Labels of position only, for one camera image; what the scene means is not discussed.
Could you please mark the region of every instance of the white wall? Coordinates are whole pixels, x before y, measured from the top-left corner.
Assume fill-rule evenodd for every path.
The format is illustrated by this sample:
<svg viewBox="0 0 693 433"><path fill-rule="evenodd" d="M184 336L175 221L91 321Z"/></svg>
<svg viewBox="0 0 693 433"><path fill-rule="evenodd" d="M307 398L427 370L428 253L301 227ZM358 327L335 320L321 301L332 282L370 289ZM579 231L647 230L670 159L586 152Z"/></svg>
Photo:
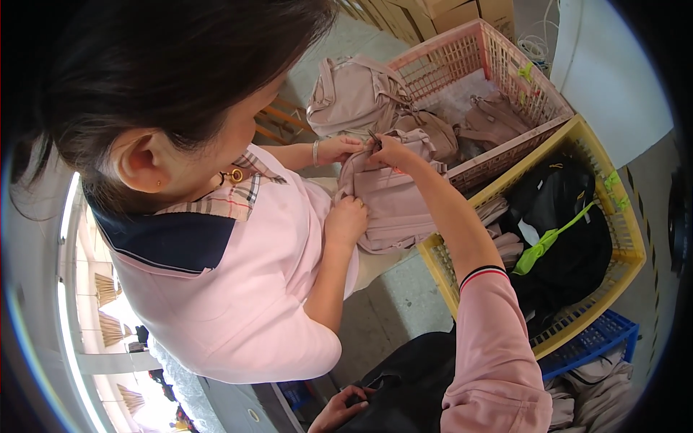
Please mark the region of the white wall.
<svg viewBox="0 0 693 433"><path fill-rule="evenodd" d="M652 66L607 0L561 1L551 81L587 120L616 168L673 128Z"/></svg>

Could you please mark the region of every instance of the silver bracelet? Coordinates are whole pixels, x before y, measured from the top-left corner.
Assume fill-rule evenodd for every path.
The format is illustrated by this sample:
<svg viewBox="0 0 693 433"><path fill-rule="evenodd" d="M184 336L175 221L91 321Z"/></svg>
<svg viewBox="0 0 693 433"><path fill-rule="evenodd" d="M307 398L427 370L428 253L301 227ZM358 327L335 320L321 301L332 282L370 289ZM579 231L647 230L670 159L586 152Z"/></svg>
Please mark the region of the silver bracelet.
<svg viewBox="0 0 693 433"><path fill-rule="evenodd" d="M313 166L314 167L319 167L317 165L317 145L320 143L320 140L315 140L313 143Z"/></svg>

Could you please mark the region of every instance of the yellow plastic crate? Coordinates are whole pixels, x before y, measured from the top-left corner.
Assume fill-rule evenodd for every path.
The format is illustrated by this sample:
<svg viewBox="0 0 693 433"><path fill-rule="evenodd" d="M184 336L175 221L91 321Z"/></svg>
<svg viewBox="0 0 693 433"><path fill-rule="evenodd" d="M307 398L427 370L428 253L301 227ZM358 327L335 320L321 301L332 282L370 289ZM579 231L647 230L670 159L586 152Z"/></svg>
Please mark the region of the yellow plastic crate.
<svg viewBox="0 0 693 433"><path fill-rule="evenodd" d="M623 183L615 177L615 169L604 148L580 115L570 119L545 143L474 195L469 202L478 208L502 195L538 162L564 144L566 139L578 147L579 154L582 154L585 162L593 167L596 181L594 200L606 216L613 253L606 276L599 288L581 302L564 308L546 331L529 341L537 360L578 335L602 315L628 287L645 262L642 234ZM607 182L610 184L608 191L605 181L610 176L611 180ZM443 238L434 233L419 244L418 248L450 312L456 317L459 305L458 284Z"/></svg>

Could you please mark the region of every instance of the pink sleeve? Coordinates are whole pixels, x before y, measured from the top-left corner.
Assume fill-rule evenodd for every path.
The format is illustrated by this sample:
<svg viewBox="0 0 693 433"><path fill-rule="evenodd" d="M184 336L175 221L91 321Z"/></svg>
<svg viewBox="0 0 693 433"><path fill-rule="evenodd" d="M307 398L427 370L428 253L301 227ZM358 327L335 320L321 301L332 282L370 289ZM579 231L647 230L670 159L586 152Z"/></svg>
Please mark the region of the pink sleeve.
<svg viewBox="0 0 693 433"><path fill-rule="evenodd" d="M552 401L507 275L479 269L461 285L455 379L441 432L546 432Z"/></svg>

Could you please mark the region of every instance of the woman's ear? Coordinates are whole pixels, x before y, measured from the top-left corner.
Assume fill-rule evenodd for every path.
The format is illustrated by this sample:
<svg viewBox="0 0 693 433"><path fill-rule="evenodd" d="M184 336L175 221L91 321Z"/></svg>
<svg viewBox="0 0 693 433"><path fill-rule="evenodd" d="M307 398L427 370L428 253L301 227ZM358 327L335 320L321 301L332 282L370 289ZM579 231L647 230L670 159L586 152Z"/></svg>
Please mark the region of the woman's ear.
<svg viewBox="0 0 693 433"><path fill-rule="evenodd" d="M143 193L162 192L172 176L171 142L158 130L128 130L115 139L110 161L116 176L128 188Z"/></svg>

